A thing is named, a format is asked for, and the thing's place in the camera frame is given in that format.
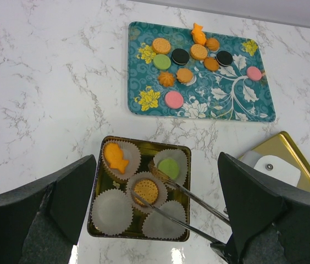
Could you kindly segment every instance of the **floral pattern tray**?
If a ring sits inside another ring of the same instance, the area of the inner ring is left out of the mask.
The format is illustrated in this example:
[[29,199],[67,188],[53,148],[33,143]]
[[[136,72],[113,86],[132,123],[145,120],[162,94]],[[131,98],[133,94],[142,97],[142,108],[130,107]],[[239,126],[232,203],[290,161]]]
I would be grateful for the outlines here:
[[[170,116],[209,118],[255,122],[273,122],[276,118],[266,75],[260,81],[252,81],[246,75],[250,66],[264,66],[255,41],[248,38],[226,36],[205,32],[207,39],[216,38],[220,49],[230,52],[233,63],[209,71],[203,61],[190,58],[185,66],[175,63],[167,70],[175,74],[180,67],[189,68],[194,78],[188,84],[175,82],[166,88],[158,81],[160,70],[152,64],[156,55],[152,41],[163,37],[171,43],[171,52],[183,48],[189,52],[194,44],[191,29],[132,22],[128,34],[128,107],[135,114],[147,116]],[[217,52],[209,51],[215,57]],[[175,90],[184,97],[179,109],[170,109],[164,102],[168,91]]]

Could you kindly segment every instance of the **marble countertop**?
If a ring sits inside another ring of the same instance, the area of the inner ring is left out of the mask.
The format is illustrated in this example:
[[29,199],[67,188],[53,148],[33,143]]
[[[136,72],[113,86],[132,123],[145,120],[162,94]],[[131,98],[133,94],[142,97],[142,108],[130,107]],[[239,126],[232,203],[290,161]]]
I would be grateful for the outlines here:
[[[273,123],[140,117],[126,105],[132,21],[255,39],[277,119]],[[285,130],[310,162],[310,29],[125,0],[0,1],[0,193],[94,154],[106,135],[185,145],[191,189],[219,210],[221,151],[239,156]],[[191,224],[227,241],[230,229],[196,203]],[[209,243],[98,239],[84,225],[71,264],[223,263]]]

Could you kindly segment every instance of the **oreo cookie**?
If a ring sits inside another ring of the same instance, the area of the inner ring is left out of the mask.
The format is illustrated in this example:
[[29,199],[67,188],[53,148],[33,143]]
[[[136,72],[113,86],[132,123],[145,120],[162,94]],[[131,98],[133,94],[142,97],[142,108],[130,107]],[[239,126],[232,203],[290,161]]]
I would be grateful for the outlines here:
[[176,48],[172,51],[171,58],[177,65],[185,65],[189,61],[189,53],[182,48]]
[[228,51],[220,51],[216,54],[216,60],[221,66],[227,67],[233,62],[233,57]]

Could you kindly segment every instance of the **paper cupcake liner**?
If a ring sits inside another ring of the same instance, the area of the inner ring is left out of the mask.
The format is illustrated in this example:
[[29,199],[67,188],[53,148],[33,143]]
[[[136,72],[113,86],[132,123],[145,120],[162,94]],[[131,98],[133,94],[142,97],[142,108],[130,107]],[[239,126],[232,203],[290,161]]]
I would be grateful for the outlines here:
[[95,198],[91,219],[94,226],[105,235],[118,235],[131,225],[133,208],[124,192],[107,190]]
[[[177,201],[168,201],[160,206],[160,209],[172,217],[186,223],[186,212],[183,206]],[[157,212],[152,212],[145,219],[142,231],[148,238],[178,239],[185,228],[165,218]]]
[[[160,151],[154,157],[155,167],[157,167],[159,162],[165,158],[172,158],[177,162],[177,164],[179,166],[179,175],[174,181],[177,182],[179,185],[183,186],[184,182],[186,181],[187,172],[188,172],[187,156],[181,150],[163,150],[163,151]],[[170,189],[173,189],[173,190],[175,189],[170,185],[166,185],[166,186],[169,187]]]
[[162,181],[155,178],[153,176],[153,174],[151,174],[150,172],[140,172],[138,174],[135,174],[132,178],[130,178],[127,182],[126,196],[127,196],[127,200],[132,204],[133,207],[137,208],[139,211],[141,211],[143,213],[150,213],[150,212],[152,212],[152,209],[149,207],[141,206],[141,205],[137,204],[133,199],[132,193],[130,192],[130,189],[133,189],[134,185],[139,180],[145,180],[145,179],[153,181],[156,184],[158,191],[159,191],[159,195],[158,195],[155,203],[153,203],[153,205],[156,207],[159,207],[160,205],[165,203],[167,200],[166,186],[162,183]]
[[[108,143],[116,143],[123,151],[123,159],[128,160],[129,163],[126,167],[126,171],[124,174],[120,173],[117,169],[111,169],[109,167],[109,163],[106,161],[104,156],[104,148]],[[105,142],[102,147],[102,162],[106,167],[106,171],[108,174],[111,174],[114,180],[117,182],[125,183],[129,178],[131,178],[138,170],[140,165],[140,151],[136,145],[126,142],[126,141],[119,141],[119,140],[109,140]]]

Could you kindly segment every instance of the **tongs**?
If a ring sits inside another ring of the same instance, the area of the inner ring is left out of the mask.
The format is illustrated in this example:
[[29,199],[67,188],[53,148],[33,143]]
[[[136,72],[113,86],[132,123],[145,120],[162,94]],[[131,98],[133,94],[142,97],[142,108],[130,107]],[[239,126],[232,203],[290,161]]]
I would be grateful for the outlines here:
[[[230,221],[228,219],[228,217],[226,215],[224,215],[223,213],[219,212],[218,210],[216,210],[215,208],[213,208],[212,206],[210,206],[209,204],[207,204],[206,202],[204,202],[203,200],[201,200],[199,197],[197,197],[196,195],[194,195],[193,193],[191,193],[189,190],[187,190],[186,188],[184,188],[183,186],[179,185],[178,183],[176,183],[174,180],[172,180],[170,177],[168,177],[165,173],[163,173],[161,170],[159,170],[158,168],[155,167],[155,164],[153,161],[151,161],[148,164],[149,170],[150,172],[158,179],[160,179],[163,183],[166,183],[168,185],[170,185],[171,187],[180,190],[182,193],[184,193],[186,196],[188,196],[189,198],[192,198],[194,201],[196,201],[199,205],[201,205],[202,207],[204,207],[207,211],[209,211],[210,213],[214,214],[215,216],[217,216],[220,220],[222,220],[223,222],[225,222],[226,224],[230,225]],[[172,222],[179,224],[180,226],[193,231],[194,233],[202,236],[203,238],[206,238],[207,240],[211,241],[212,243],[220,243],[219,240],[217,240],[216,238],[213,238],[212,236],[200,231],[199,229],[192,227],[190,225],[188,225],[187,223],[182,222],[181,220],[176,219],[173,216],[170,216],[169,214],[167,214],[166,212],[162,211],[161,209],[159,209],[156,206],[151,205],[150,203],[148,203],[146,200],[144,200],[142,197],[140,197],[137,193],[135,193],[133,190],[130,190],[132,195],[134,195],[137,199],[139,199],[142,203],[144,203],[147,207],[152,208],[155,212],[159,213],[160,215],[166,217],[167,219],[171,220]]]

